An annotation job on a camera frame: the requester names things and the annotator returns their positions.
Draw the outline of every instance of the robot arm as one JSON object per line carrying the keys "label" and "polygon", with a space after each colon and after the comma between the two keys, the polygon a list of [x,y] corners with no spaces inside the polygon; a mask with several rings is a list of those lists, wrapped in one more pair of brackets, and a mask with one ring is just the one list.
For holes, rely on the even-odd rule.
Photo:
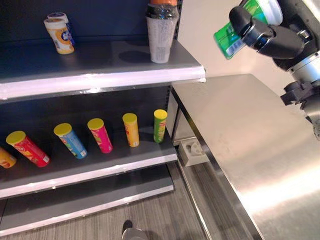
{"label": "robot arm", "polygon": [[302,103],[320,140],[320,1],[278,0],[283,13],[280,26],[253,18],[242,7],[246,1],[230,11],[232,27],[246,45],[291,72],[295,82],[284,88],[281,99],[285,105]]}

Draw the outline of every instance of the dark gray shelf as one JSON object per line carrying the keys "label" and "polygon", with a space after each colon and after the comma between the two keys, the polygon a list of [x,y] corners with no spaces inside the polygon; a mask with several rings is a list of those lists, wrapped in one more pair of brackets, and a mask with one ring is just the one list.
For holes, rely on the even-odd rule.
{"label": "dark gray shelf", "polygon": [[0,65],[0,103],[205,77],[203,66],[177,41],[164,64],[151,62],[146,42],[96,41],[78,43],[69,55],[58,54],[53,44],[2,47]]}
{"label": "dark gray shelf", "polygon": [[174,189],[166,165],[7,200],[0,236],[22,232],[166,193]]}
{"label": "dark gray shelf", "polygon": [[0,169],[0,199],[177,160],[176,150],[167,132],[161,144],[154,142],[152,127],[139,129],[139,138],[138,147],[129,147],[126,133],[116,132],[112,141],[113,151],[104,154],[90,136],[84,142],[88,155],[83,159],[76,159],[57,138],[53,143],[51,163],[48,166],[38,168],[20,155],[14,167]]}

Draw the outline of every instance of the gray floor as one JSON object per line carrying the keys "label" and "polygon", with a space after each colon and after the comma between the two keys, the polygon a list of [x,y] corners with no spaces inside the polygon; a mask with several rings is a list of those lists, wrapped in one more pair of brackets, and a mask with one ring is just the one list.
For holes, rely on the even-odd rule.
{"label": "gray floor", "polygon": [[227,200],[211,163],[182,167],[213,240],[252,240]]}
{"label": "gray floor", "polygon": [[[0,240],[120,240],[133,221],[150,240],[206,240],[176,163],[168,164],[175,191],[86,217],[22,232]],[[211,239],[252,240],[219,186],[212,166],[183,167]]]}
{"label": "gray floor", "polygon": [[150,240],[206,240],[176,163],[168,166],[174,192],[0,239],[120,240],[122,224],[130,219]]}

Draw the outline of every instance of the orange cap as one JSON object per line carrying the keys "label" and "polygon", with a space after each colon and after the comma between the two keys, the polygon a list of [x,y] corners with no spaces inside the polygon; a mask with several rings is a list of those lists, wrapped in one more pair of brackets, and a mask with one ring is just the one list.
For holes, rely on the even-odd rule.
{"label": "orange cap", "polygon": [[177,0],[150,0],[151,4],[168,4],[172,6],[177,6]]}

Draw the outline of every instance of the pink pringles can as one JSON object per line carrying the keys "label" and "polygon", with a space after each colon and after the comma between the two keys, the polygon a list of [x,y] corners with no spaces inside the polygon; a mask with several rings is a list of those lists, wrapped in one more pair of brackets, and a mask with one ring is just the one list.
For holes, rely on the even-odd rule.
{"label": "pink pringles can", "polygon": [[113,147],[105,128],[105,123],[100,118],[93,118],[87,123],[96,143],[100,150],[104,154],[108,154],[112,151]]}

